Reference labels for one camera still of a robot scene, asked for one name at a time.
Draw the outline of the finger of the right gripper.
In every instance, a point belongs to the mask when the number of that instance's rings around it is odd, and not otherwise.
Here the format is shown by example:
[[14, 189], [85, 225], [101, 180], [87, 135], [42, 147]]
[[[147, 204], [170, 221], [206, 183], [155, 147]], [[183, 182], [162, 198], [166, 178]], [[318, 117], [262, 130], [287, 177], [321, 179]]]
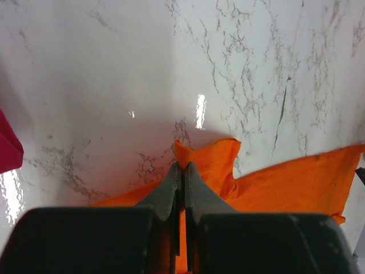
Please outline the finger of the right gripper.
[[361, 180], [363, 184], [365, 184], [365, 168], [359, 167], [355, 170], [356, 175]]

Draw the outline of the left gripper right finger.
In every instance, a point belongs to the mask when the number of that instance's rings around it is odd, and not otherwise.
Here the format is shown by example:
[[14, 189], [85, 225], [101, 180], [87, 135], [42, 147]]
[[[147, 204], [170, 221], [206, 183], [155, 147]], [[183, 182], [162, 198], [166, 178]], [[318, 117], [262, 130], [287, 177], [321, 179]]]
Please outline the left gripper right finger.
[[240, 213], [184, 171], [191, 273], [358, 273], [339, 226], [318, 213]]

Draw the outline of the orange t shirt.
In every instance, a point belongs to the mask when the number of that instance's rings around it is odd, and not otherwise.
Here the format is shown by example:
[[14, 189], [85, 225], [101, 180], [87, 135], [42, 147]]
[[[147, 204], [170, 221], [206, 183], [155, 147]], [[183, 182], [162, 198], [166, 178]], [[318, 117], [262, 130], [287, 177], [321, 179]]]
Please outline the orange t shirt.
[[355, 167], [363, 145], [277, 164], [234, 179], [241, 143], [232, 138], [193, 150], [175, 140], [175, 157], [184, 168], [194, 162], [207, 185], [242, 212], [325, 213], [341, 225]]

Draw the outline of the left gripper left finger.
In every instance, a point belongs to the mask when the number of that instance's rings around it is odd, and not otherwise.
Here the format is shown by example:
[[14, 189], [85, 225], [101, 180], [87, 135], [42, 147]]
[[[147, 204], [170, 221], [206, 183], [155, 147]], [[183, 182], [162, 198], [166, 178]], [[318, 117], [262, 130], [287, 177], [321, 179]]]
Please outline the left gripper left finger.
[[1, 255], [2, 273], [175, 273], [181, 168], [131, 207], [26, 212]]

